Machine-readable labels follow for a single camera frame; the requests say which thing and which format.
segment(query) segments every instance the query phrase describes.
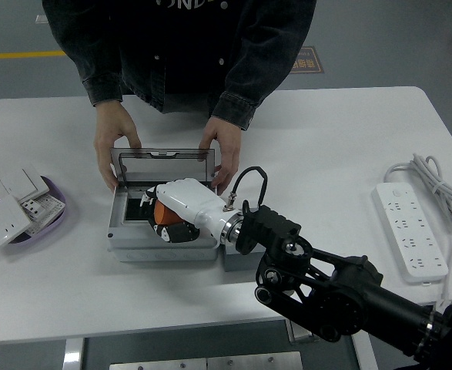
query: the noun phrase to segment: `person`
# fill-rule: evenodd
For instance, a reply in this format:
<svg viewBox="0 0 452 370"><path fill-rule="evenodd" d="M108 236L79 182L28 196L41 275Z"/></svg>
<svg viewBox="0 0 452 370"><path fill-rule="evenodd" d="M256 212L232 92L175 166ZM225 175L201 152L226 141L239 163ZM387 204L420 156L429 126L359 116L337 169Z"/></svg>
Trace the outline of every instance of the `person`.
<svg viewBox="0 0 452 370"><path fill-rule="evenodd" d="M212 186L221 194L239 167L242 131L289 74L316 0L43 0L52 34L79 71L96 109L94 147L109 189L110 148L141 147L120 86L165 111L173 94L206 93L199 142L221 153Z"/></svg>

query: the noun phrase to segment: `yellow floor line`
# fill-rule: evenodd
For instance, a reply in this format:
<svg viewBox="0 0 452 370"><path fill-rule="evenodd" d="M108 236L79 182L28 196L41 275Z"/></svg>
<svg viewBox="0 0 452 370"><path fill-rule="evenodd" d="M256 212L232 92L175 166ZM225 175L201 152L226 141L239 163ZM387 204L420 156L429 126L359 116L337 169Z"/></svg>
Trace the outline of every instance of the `yellow floor line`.
<svg viewBox="0 0 452 370"><path fill-rule="evenodd" d="M62 50L52 50L48 52L0 52L0 59L15 58L42 58L46 56L65 56Z"/></svg>

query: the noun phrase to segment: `table leg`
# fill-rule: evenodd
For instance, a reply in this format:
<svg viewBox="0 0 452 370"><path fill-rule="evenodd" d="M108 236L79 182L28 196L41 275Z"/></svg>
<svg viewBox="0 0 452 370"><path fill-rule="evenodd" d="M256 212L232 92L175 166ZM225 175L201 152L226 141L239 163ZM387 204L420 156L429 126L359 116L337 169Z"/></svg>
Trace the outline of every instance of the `table leg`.
<svg viewBox="0 0 452 370"><path fill-rule="evenodd" d="M352 335L352 342L356 350L360 370L378 370L377 360L374 357L370 335L365 331L358 331Z"/></svg>
<svg viewBox="0 0 452 370"><path fill-rule="evenodd" d="M82 355L84 351L84 338L72 338L66 340L65 359L63 370L81 370Z"/></svg>

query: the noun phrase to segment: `power strip socket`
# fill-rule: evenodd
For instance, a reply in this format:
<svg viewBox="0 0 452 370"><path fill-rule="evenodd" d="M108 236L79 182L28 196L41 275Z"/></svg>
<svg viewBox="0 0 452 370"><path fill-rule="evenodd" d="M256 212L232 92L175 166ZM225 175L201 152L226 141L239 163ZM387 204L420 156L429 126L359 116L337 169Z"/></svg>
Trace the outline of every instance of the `power strip socket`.
<svg viewBox="0 0 452 370"><path fill-rule="evenodd" d="M379 183L373 200L403 278L424 283L445 277L447 263L412 186Z"/></svg>

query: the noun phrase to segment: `black t-shirt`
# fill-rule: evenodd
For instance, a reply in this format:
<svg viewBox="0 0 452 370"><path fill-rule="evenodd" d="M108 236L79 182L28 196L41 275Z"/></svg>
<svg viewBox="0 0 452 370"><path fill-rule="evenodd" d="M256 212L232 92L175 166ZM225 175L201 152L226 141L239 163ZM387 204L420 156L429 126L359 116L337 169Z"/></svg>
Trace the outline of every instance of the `black t-shirt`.
<svg viewBox="0 0 452 370"><path fill-rule="evenodd" d="M216 63L213 2L162 0L166 8L166 92L207 93Z"/></svg>

